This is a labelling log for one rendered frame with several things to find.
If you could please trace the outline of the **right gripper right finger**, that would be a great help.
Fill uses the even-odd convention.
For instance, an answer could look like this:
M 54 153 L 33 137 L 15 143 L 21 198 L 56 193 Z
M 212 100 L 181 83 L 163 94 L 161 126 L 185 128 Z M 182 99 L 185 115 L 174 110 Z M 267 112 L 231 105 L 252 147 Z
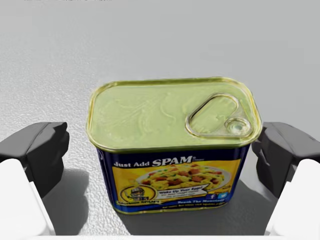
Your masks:
M 265 122 L 252 144 L 259 181 L 277 198 L 266 236 L 320 236 L 320 141 Z

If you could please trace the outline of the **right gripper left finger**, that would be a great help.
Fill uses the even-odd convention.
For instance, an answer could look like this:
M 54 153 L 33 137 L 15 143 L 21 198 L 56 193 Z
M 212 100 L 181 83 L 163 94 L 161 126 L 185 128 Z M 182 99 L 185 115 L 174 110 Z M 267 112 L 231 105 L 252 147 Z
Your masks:
M 37 122 L 0 141 L 0 236 L 54 236 L 42 199 L 61 181 L 66 122 Z

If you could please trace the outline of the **green and blue rectangular can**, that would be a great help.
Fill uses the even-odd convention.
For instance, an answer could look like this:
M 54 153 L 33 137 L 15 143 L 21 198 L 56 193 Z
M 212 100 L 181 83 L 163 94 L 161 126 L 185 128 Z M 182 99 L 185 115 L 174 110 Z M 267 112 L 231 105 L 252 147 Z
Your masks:
M 127 215 L 226 205 L 261 132 L 252 92 L 227 77 L 110 82 L 86 123 L 109 200 Z

